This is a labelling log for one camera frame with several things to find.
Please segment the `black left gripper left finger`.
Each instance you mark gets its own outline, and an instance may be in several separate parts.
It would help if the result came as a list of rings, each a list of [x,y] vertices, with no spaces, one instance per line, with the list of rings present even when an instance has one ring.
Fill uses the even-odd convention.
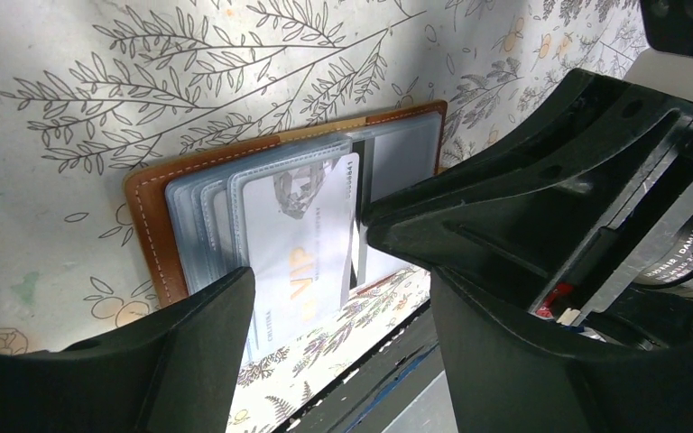
[[[0,355],[0,432],[222,432],[254,306],[238,268],[59,352]]]

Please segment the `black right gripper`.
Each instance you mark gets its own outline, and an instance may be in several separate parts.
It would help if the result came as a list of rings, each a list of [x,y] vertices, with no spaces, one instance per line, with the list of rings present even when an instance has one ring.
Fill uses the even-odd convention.
[[[693,1],[642,19],[632,83],[571,70],[493,147],[372,203],[367,242],[607,343],[693,339]]]

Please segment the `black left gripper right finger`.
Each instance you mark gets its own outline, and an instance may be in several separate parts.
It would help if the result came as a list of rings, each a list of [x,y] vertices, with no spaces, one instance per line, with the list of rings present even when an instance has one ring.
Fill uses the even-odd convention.
[[[444,267],[431,272],[430,305],[462,432],[693,432],[693,341],[603,343]]]

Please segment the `white VIP card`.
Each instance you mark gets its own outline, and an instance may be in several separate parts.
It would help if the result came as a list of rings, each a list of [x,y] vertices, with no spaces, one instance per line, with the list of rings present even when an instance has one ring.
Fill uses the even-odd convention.
[[[252,361],[345,304],[358,169],[359,156],[351,152],[289,159],[236,177],[240,247],[255,279]]]

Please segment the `brown leather card holder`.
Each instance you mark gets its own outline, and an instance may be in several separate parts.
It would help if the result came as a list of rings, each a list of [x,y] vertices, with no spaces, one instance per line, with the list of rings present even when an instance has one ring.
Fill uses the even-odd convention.
[[[143,256],[161,307],[189,296],[181,268],[165,189],[169,182],[193,172],[216,167],[259,152],[334,133],[363,132],[375,125],[396,125],[435,113],[444,120],[448,102],[437,99],[393,111],[332,121],[229,144],[218,149],[171,158],[125,177],[123,190]]]

